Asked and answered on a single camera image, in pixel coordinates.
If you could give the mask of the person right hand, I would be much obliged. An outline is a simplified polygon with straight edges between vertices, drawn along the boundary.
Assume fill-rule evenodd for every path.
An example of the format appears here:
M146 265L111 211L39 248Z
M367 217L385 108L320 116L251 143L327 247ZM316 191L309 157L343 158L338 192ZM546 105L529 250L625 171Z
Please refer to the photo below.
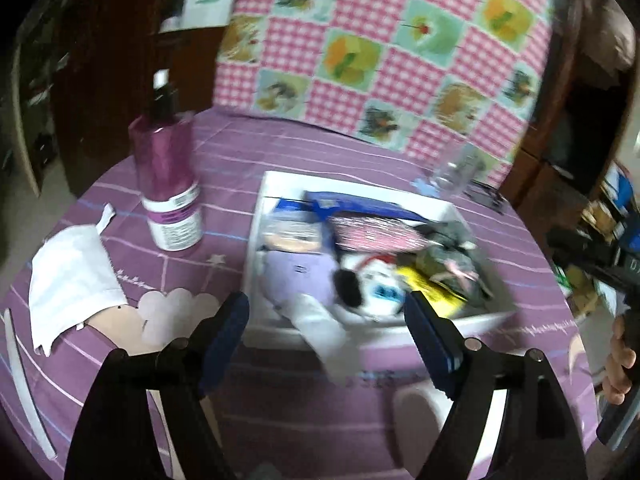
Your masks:
M622 405L626 394L630 393L632 380L627 372L632 369L637 359L636 352L624 341L625 328L625 318L619 315L613 323L610 354L604 366L602 389L606 400L612 405Z

